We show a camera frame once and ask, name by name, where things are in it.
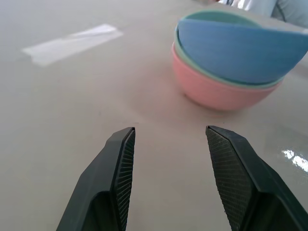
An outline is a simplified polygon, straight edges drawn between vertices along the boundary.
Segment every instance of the bowl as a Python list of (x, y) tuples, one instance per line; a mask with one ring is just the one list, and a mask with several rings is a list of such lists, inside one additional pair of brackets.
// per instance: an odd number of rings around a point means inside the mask
[(195, 71), (198, 71), (200, 73), (202, 73), (203, 75), (205, 75), (206, 77), (209, 77), (215, 81), (219, 81), (221, 83), (224, 84), (228, 84), (228, 85), (232, 85), (232, 86), (236, 86), (239, 88), (251, 88), (251, 89), (263, 89), (263, 88), (269, 88), (271, 86), (276, 85), (277, 83), (281, 82), (283, 80), (284, 77), (279, 78), (278, 80), (268, 83), (268, 84), (243, 84), (243, 83), (237, 83), (237, 82), (232, 82), (229, 81), (227, 79), (224, 78), (220, 78), (216, 75), (214, 75), (213, 73), (210, 73), (209, 71), (206, 71), (204, 69), (202, 69), (197, 63), (195, 63), (191, 57), (189, 57), (186, 52), (183, 50), (182, 46), (181, 46), (181, 42), (179, 40), (179, 31), (178, 28), (176, 28), (175, 30), (175, 35), (174, 35), (174, 49), (176, 51), (176, 53), (178, 54), (179, 58), (184, 61), (189, 67), (191, 67), (192, 69), (194, 69)]
[(248, 85), (275, 82), (308, 51), (308, 35), (251, 26), (229, 13), (202, 14), (208, 21), (179, 21), (182, 48), (203, 70), (225, 80)]
[(278, 84), (266, 89), (246, 89), (230, 86), (207, 77), (185, 64), (172, 46), (173, 68), (184, 93), (205, 107), (220, 111), (235, 111), (250, 107), (267, 97)]

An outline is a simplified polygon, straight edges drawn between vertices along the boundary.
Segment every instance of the table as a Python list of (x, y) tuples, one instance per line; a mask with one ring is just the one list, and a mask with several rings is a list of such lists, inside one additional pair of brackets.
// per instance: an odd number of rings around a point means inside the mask
[[(170, 50), (177, 21), (204, 8), (192, 0), (3, 3), (2, 230), (56, 230), (82, 171), (113, 132), (131, 126), (137, 136), (128, 231), (230, 230), (207, 125), (245, 136), (308, 211), (308, 170), (293, 164), (296, 156), (308, 158), (307, 59), (252, 108), (227, 114), (204, 109), (179, 90)], [(241, 13), (264, 26), (301, 30)], [(22, 53), (103, 23), (124, 35), (45, 67)]]

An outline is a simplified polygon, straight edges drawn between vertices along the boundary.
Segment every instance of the blue bowl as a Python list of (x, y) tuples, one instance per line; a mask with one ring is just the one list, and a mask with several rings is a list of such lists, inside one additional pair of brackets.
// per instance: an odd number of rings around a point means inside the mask
[[(205, 18), (216, 13), (203, 12)], [(212, 18), (180, 20), (179, 39), (201, 68), (226, 80), (252, 85), (274, 82), (308, 51), (308, 35), (242, 26), (241, 20), (228, 21), (226, 16)]]

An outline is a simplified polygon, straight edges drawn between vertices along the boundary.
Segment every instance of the pink bowl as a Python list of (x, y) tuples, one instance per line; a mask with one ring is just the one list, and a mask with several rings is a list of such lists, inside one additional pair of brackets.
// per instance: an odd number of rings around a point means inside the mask
[(250, 107), (267, 97), (279, 87), (248, 89), (217, 82), (201, 74), (183, 62), (172, 46), (173, 69), (185, 94), (197, 103), (221, 111), (234, 111)]

